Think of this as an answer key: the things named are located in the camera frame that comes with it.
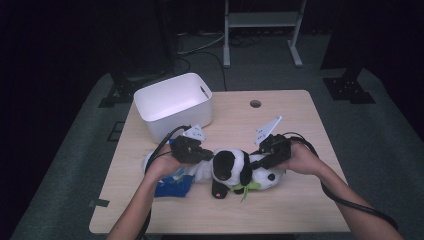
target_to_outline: table hole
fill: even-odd
[[[252,106],[253,108],[259,108],[261,107],[262,103],[259,100],[252,100],[250,101],[250,106]]]

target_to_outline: floor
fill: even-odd
[[[181,36],[179,51],[203,46],[217,37]],[[309,91],[349,185],[377,209],[393,217],[405,239],[421,239],[424,143],[379,79],[366,69],[358,81],[372,95],[375,104],[351,104],[331,98],[322,79],[338,77],[344,70],[320,70],[329,37],[320,34],[299,37],[297,46],[304,63],[301,68],[292,62],[286,44],[289,34],[251,36],[233,39],[229,68],[222,68],[222,45],[218,44],[178,59],[174,72],[163,79],[195,72],[212,91]],[[98,199],[117,145],[117,141],[110,139],[111,132],[117,123],[119,126],[125,121],[130,107],[129,103],[120,103],[99,108],[112,85],[111,77],[106,74],[87,97],[12,239],[105,238],[89,231],[93,201]],[[350,233],[278,237],[272,239],[354,239]],[[163,236],[163,239],[196,238]]]

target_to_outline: white shelf leg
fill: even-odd
[[[303,66],[302,60],[300,59],[299,53],[297,52],[297,49],[296,49],[296,42],[297,42],[297,37],[299,36],[300,25],[302,24],[303,13],[305,12],[306,1],[307,0],[303,0],[300,5],[299,13],[296,19],[296,26],[294,27],[293,38],[287,41],[287,44],[289,45],[290,53],[294,61],[294,65],[296,67]]]
[[[228,43],[229,38],[229,23],[228,23],[228,17],[229,17],[229,9],[228,9],[228,1],[225,0],[225,26],[224,26],[224,67],[230,67],[230,45]]]

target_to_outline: panda plush toy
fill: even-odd
[[[224,199],[228,191],[247,194],[251,189],[263,190],[277,185],[284,171],[258,168],[253,170],[250,163],[265,157],[262,154],[249,155],[240,149],[222,148],[214,152],[212,167],[212,196]]]

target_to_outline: human hand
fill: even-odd
[[[182,167],[188,167],[192,164],[180,163],[171,153],[171,146],[165,144],[157,154],[157,157],[150,165],[146,176],[152,176],[157,180],[168,176]]]
[[[313,154],[305,145],[292,142],[291,157],[274,167],[277,170],[292,170],[305,175],[318,175],[327,165]]]

